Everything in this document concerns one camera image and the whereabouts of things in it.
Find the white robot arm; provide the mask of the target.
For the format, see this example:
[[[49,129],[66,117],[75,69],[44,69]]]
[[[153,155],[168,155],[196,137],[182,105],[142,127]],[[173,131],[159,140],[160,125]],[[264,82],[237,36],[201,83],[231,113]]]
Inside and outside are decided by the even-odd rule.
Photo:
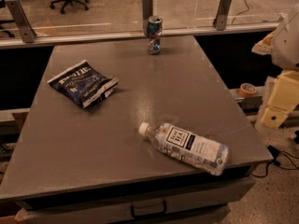
[[[275,31],[256,43],[251,49],[260,55],[269,54],[272,64],[282,69],[274,79],[274,87],[261,124],[278,128],[299,105],[299,4],[283,17]]]

